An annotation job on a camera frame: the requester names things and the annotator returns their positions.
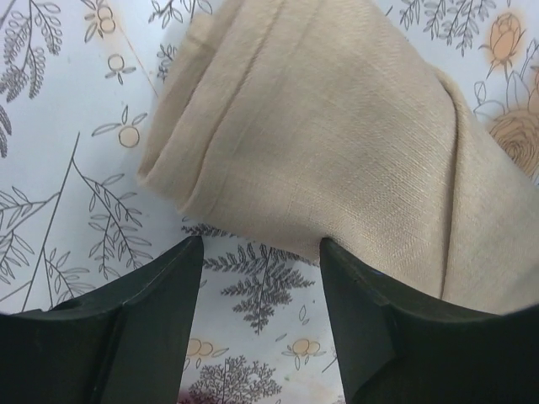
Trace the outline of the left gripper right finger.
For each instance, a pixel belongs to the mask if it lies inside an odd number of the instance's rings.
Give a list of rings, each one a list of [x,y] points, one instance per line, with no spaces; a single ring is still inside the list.
[[[504,316],[438,300],[320,244],[348,403],[535,403],[538,310]]]

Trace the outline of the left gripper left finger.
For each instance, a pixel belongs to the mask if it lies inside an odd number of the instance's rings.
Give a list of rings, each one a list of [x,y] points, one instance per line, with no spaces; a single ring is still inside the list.
[[[203,257],[188,237],[49,311],[2,315],[2,402],[176,402]]]

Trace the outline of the beige linen napkin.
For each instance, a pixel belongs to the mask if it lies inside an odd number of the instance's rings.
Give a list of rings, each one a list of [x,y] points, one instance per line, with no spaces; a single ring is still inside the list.
[[[179,211],[425,294],[538,301],[538,191],[370,1],[225,1],[169,68],[138,170]]]

